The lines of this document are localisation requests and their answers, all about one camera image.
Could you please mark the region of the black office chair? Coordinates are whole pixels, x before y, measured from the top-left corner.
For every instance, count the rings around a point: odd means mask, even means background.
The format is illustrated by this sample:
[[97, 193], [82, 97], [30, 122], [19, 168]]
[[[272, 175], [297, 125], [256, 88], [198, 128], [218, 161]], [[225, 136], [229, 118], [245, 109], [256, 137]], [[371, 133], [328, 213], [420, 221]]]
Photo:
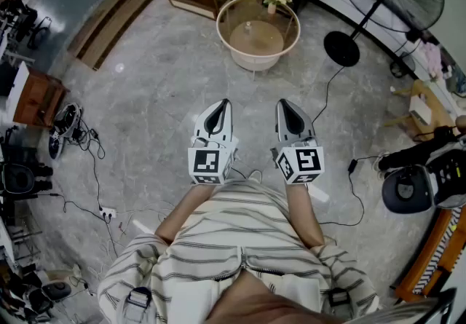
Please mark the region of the black office chair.
[[42, 42], [49, 36], [51, 24], [52, 19], [46, 16], [37, 25], [37, 27], [35, 27], [27, 43], [27, 47], [30, 50], [37, 50]]

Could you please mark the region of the grey black round chair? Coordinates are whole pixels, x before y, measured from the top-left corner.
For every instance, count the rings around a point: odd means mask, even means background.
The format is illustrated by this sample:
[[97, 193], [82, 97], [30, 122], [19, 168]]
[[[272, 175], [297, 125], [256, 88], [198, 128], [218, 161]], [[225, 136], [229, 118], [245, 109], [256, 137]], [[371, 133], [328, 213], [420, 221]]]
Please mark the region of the grey black round chair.
[[382, 184], [382, 200], [396, 214], [422, 213], [437, 208], [438, 181], [423, 165], [408, 165], [386, 173]]

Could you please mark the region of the white flat board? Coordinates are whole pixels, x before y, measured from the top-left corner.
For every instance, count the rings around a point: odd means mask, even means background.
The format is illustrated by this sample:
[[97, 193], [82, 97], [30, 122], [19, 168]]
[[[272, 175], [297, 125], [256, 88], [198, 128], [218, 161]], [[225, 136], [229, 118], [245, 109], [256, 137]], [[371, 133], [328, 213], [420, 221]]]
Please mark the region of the white flat board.
[[23, 61], [17, 70], [12, 89], [10, 90], [6, 102], [6, 116], [8, 122], [12, 122], [14, 119], [16, 108], [20, 101], [20, 97], [23, 92], [25, 83], [27, 82], [28, 76], [29, 70], [26, 63]]

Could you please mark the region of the long wooden floor platform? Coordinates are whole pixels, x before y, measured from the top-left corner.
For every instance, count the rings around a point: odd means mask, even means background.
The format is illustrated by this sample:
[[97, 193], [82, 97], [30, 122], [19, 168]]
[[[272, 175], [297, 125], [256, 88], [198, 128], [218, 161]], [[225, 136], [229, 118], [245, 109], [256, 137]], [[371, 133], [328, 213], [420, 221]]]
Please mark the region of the long wooden floor platform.
[[97, 71], [125, 31], [153, 0], [102, 0], [68, 46], [68, 52]]

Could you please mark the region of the grey white handheld device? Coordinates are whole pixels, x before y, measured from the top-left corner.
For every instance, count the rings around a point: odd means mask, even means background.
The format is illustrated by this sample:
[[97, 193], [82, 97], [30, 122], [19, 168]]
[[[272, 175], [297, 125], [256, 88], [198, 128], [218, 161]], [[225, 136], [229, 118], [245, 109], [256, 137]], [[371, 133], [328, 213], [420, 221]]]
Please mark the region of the grey white handheld device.
[[72, 138], [78, 128], [82, 112], [82, 107], [77, 103], [69, 103], [56, 114], [48, 142], [51, 159], [56, 160], [61, 155], [64, 143]]

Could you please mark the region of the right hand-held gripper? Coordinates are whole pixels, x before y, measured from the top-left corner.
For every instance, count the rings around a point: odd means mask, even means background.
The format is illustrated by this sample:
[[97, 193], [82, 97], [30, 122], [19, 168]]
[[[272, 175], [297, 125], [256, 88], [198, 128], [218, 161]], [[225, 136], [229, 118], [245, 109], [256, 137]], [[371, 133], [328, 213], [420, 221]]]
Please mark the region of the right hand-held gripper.
[[300, 141], [279, 143], [271, 149], [276, 167], [288, 185], [313, 182], [325, 172], [323, 147], [318, 146], [311, 118], [295, 103], [286, 99], [277, 102], [277, 134], [279, 142], [291, 138]]

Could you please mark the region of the person's left forearm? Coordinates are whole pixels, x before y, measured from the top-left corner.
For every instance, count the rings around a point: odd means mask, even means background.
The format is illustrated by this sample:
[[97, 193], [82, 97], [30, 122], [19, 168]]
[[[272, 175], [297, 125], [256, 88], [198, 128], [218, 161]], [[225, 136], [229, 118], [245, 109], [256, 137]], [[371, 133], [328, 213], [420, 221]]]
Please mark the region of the person's left forearm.
[[155, 235], [170, 245], [188, 217], [210, 199], [215, 186], [198, 184], [192, 186], [165, 220], [157, 227]]

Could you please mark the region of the orange wooden bench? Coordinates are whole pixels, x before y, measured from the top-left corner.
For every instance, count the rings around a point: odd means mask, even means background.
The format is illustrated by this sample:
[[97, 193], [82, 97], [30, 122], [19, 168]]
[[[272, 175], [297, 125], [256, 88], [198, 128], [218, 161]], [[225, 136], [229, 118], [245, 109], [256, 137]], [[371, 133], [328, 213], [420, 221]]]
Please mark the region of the orange wooden bench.
[[[427, 227], [427, 230], [424, 233], [424, 236], [422, 237], [416, 251], [414, 252], [414, 254], [411, 257], [410, 261], [405, 266], [405, 269], [401, 272], [400, 276], [390, 286], [390, 288], [394, 290], [394, 294], [395, 294], [395, 297], [396, 297], [398, 303], [400, 303], [402, 301], [405, 301], [405, 302], [418, 301], [421, 298], [425, 297], [424, 295], [416, 295], [416, 294], [412, 293], [412, 288], [416, 284], [415, 283], [416, 274], [420, 273], [420, 271], [419, 271], [420, 263], [417, 260], [419, 258], [419, 255], [421, 254], [421, 252], [422, 252], [422, 250], [424, 248], [424, 245], [426, 244], [427, 239], [430, 236], [430, 233], [433, 230], [435, 222], [437, 221], [437, 219], [438, 219], [438, 217], [439, 217], [442, 210], [436, 210], [434, 212], [433, 218], [432, 218], [429, 226]], [[443, 288], [443, 286], [446, 284], [446, 281], [444, 281], [444, 283], [442, 285], [440, 285], [440, 288], [438, 290], [435, 289], [434, 292], [430, 293], [428, 296], [433, 296], [434, 294], [439, 293], [441, 291], [441, 289]]]

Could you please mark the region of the small white box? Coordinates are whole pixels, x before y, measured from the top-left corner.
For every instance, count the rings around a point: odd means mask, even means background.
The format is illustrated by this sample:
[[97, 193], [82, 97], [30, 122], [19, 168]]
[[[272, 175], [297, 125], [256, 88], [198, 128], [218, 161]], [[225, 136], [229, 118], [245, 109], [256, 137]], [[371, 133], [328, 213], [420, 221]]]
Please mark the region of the small white box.
[[432, 121], [432, 110], [418, 95], [411, 96], [408, 111], [423, 125], [430, 125]]

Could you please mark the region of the small black round device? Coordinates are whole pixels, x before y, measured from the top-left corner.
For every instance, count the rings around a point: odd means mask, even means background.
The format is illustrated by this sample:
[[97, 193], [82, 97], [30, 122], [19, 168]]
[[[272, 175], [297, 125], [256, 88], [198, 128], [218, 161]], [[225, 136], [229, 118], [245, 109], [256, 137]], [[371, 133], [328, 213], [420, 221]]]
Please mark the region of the small black round device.
[[416, 64], [411, 54], [402, 52], [397, 60], [390, 64], [390, 73], [397, 79], [403, 78], [416, 70]]

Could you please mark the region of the black white striped cushion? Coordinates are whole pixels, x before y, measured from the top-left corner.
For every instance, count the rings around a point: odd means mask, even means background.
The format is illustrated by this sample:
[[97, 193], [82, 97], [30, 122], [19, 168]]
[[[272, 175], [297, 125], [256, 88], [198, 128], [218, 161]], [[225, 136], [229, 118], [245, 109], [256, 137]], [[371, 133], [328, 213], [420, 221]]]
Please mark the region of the black white striped cushion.
[[466, 206], [442, 210], [419, 255], [412, 293], [428, 296], [448, 279], [466, 248]]

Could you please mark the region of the round glass side table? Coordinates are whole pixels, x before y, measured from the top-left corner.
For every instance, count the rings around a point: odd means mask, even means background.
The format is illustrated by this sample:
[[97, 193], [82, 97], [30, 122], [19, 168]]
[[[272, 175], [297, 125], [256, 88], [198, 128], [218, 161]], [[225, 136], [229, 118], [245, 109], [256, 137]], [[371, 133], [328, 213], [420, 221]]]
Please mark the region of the round glass side table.
[[[301, 26], [296, 13], [278, 4], [276, 13], [267, 12], [264, 0], [233, 0], [221, 9], [216, 30], [240, 67], [255, 72], [266, 71], [297, 44]], [[252, 34], [244, 33], [244, 24], [252, 23]]]

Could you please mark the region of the pink plush toy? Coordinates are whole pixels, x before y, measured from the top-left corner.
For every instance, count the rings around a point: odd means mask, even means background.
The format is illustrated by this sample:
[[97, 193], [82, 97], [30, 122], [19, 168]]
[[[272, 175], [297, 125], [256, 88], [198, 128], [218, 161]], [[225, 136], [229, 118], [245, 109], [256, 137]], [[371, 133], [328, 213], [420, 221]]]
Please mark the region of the pink plush toy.
[[427, 70], [432, 79], [452, 77], [451, 62], [442, 55], [441, 48], [437, 44], [426, 42], [423, 50], [427, 59]]

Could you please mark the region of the brown wooden cabinet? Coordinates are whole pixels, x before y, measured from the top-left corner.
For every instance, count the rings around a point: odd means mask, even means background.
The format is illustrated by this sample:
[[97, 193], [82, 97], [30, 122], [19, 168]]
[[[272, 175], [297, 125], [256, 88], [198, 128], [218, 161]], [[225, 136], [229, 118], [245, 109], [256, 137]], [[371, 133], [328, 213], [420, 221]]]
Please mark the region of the brown wooden cabinet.
[[51, 129], [58, 109], [69, 89], [48, 74], [26, 66], [25, 85], [13, 108], [13, 122]]

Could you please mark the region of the person's striped beige shirt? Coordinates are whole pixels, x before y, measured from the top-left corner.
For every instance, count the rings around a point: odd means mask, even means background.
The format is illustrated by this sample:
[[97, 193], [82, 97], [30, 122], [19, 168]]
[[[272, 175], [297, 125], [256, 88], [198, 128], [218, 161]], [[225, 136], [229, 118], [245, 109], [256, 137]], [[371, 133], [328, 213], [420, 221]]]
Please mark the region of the person's striped beige shirt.
[[138, 235], [100, 282], [98, 303], [110, 324], [240, 324], [306, 309], [355, 319], [379, 297], [347, 251], [301, 241], [285, 192], [250, 179], [215, 186], [170, 245]]

